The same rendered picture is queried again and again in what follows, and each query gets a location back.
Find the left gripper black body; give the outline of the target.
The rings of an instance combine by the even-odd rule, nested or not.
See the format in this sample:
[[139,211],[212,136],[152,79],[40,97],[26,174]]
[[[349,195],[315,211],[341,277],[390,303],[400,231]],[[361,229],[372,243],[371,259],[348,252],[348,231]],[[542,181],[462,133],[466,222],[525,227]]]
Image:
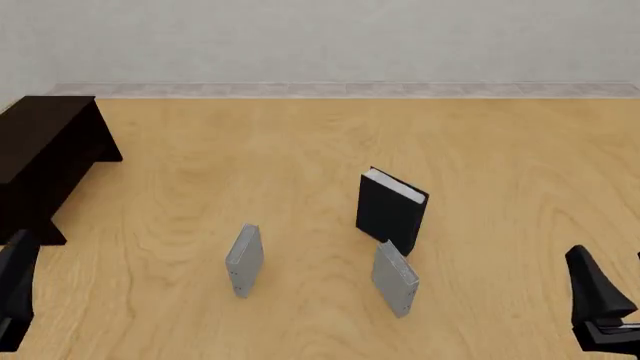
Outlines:
[[31,321],[10,317],[0,320],[0,353],[15,353],[19,349]]

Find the black book with white pages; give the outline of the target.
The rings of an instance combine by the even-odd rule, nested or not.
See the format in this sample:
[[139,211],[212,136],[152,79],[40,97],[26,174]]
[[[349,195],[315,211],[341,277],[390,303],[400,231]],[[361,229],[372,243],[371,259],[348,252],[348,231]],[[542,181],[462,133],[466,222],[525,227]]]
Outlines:
[[356,227],[379,242],[390,241],[403,256],[413,251],[430,195],[370,167],[361,175]]

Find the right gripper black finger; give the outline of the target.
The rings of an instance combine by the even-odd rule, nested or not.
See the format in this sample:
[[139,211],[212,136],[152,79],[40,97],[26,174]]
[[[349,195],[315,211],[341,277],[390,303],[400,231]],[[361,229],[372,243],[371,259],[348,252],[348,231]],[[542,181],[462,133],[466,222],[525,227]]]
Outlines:
[[565,254],[572,291],[572,322],[622,319],[638,310],[602,272],[583,245]]

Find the dark wooden cabinet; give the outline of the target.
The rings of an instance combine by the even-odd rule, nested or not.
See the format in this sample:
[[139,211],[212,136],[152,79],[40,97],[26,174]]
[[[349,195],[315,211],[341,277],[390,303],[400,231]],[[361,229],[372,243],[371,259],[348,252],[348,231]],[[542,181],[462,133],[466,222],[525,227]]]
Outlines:
[[27,95],[0,113],[0,245],[30,230],[67,240],[52,218],[97,162],[123,156],[91,95]]

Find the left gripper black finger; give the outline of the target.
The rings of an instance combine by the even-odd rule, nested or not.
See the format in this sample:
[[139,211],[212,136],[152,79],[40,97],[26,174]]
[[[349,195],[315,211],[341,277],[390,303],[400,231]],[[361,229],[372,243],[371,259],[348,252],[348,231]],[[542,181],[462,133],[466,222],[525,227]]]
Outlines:
[[40,242],[18,230],[0,251],[0,320],[33,317],[33,279]]

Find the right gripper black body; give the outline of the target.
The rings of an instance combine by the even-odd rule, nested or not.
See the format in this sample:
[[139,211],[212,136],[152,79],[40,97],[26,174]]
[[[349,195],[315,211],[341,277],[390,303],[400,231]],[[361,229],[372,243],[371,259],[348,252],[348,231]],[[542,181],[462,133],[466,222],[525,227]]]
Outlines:
[[601,353],[640,353],[640,323],[624,323],[627,314],[571,317],[581,350]]

